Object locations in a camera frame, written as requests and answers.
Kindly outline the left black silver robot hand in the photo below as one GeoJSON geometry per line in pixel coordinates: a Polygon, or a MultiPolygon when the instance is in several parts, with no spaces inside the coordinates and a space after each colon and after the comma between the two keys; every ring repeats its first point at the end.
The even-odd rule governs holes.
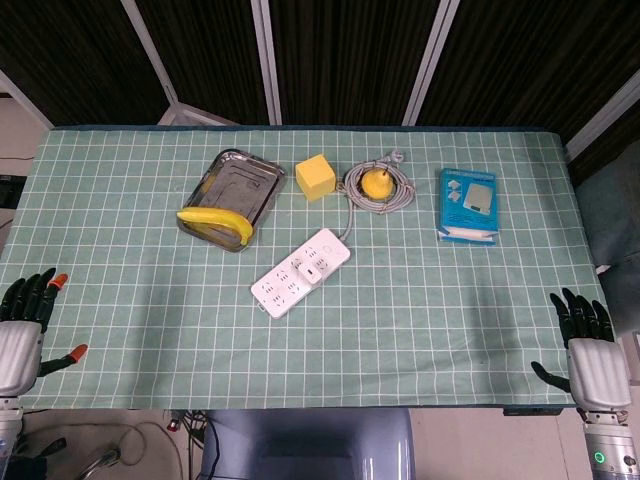
{"type": "Polygon", "coordinates": [[[52,317],[56,298],[68,275],[55,268],[15,280],[1,300],[1,397],[17,398],[28,392],[38,378],[65,369],[80,361],[88,346],[80,344],[71,352],[44,361],[44,335],[52,317]]]}

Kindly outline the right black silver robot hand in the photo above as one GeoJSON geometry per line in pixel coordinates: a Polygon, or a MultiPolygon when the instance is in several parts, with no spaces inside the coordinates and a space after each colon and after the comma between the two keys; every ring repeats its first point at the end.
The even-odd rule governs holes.
{"type": "Polygon", "coordinates": [[[539,362],[531,367],[544,383],[572,396],[584,411],[623,411],[632,404],[625,355],[614,336],[604,306],[564,288],[551,293],[566,349],[568,376],[548,372],[539,362]]]}

